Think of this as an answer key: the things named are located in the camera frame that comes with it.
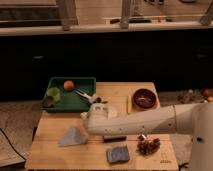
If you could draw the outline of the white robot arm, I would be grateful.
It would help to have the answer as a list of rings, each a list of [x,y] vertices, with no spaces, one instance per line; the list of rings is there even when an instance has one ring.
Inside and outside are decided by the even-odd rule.
[[[81,114],[92,135],[188,134],[193,136],[189,171],[213,171],[213,102],[179,104],[109,118],[106,104]]]

